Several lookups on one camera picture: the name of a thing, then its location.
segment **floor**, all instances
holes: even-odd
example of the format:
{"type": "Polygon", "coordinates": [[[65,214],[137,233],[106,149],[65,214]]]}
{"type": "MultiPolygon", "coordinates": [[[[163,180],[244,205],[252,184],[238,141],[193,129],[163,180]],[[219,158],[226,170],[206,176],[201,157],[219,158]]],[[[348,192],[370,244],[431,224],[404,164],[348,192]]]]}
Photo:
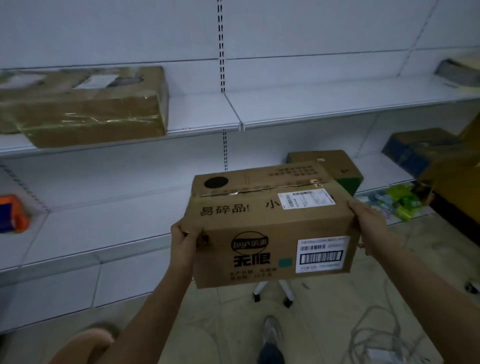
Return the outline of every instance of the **floor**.
{"type": "MultiPolygon", "coordinates": [[[[480,248],[439,216],[390,229],[459,290],[468,278],[480,278],[476,264],[480,248]]],[[[387,332],[376,336],[375,347],[389,348],[395,331],[411,345],[417,363],[442,362],[381,267],[362,250],[357,251],[350,274],[299,278],[290,284],[297,300],[287,309],[276,282],[266,286],[259,303],[251,299],[255,284],[197,290],[192,283],[160,363],[255,363],[266,315],[276,316],[282,326],[287,364],[358,363],[355,352],[363,350],[361,342],[369,333],[379,332],[373,330],[387,332]]],[[[480,296],[471,298],[480,305],[480,296]]],[[[69,337],[94,322],[124,327],[144,300],[143,296],[114,303],[13,332],[5,338],[0,363],[47,363],[69,337]]]]}

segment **person's left hand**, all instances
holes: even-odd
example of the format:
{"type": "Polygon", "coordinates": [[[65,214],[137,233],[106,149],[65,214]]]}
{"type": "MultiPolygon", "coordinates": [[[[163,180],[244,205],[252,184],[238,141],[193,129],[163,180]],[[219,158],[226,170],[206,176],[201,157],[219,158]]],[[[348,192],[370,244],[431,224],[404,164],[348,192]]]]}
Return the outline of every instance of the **person's left hand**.
{"type": "Polygon", "coordinates": [[[177,221],[170,228],[172,233],[172,244],[170,247],[169,268],[177,273],[186,274],[189,278],[193,275],[193,264],[197,250],[197,238],[201,229],[191,231],[186,237],[180,230],[180,221],[177,221]]]}

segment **person's right arm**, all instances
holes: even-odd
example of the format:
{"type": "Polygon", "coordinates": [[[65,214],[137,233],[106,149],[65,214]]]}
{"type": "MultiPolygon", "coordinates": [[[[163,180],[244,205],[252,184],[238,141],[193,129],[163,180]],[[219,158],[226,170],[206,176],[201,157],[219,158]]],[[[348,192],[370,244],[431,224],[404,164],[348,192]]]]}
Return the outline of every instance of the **person's right arm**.
{"type": "Polygon", "coordinates": [[[447,363],[480,361],[480,309],[401,247],[380,213],[353,201],[362,243],[380,263],[447,363]]]}

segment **orange and blue package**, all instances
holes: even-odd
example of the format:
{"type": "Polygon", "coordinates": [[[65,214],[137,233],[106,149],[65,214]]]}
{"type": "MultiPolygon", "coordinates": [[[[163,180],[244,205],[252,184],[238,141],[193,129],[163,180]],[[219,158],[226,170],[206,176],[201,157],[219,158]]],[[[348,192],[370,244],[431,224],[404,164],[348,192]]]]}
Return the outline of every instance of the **orange and blue package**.
{"type": "Polygon", "coordinates": [[[29,224],[30,218],[17,196],[0,196],[0,233],[24,232],[29,224]]]}

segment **teal sticker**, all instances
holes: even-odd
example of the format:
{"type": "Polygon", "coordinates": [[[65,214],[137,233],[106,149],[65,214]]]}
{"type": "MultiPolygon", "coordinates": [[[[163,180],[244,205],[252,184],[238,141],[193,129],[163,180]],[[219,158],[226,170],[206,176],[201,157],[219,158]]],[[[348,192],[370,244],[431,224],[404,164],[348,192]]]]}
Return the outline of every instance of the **teal sticker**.
{"type": "Polygon", "coordinates": [[[286,268],[292,266],[292,258],[283,258],[278,260],[279,268],[286,268]]]}

